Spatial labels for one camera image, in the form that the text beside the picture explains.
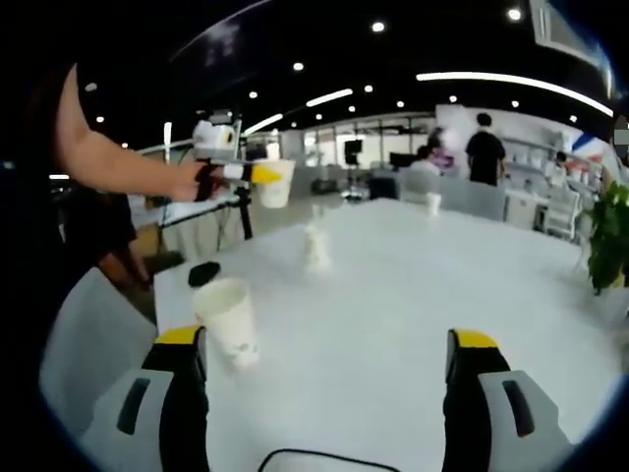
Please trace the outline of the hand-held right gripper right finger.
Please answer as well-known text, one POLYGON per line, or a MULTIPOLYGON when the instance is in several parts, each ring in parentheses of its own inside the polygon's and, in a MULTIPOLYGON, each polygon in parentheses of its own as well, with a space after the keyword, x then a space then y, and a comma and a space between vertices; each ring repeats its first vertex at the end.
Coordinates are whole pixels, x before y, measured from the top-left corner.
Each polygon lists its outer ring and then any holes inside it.
POLYGON ((488 335, 448 331, 445 385, 444 471, 552 471, 572 451, 557 405, 488 335))

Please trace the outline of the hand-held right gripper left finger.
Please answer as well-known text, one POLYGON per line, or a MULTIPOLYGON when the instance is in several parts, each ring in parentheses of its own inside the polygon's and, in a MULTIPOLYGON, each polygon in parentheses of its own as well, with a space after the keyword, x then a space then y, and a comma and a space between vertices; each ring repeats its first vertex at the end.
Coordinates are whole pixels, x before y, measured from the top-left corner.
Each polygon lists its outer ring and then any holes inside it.
POLYGON ((81 437, 100 471, 207 471, 204 329, 170 329, 96 401, 81 437))

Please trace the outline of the person's left hand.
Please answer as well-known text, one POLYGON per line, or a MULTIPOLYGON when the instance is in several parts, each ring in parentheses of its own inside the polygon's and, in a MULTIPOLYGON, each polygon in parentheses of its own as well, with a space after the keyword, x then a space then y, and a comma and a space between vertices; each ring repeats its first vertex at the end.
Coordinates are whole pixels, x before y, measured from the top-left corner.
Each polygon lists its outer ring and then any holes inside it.
POLYGON ((224 167, 209 160, 185 162, 175 168, 168 197, 176 202, 203 202, 225 190, 224 167))

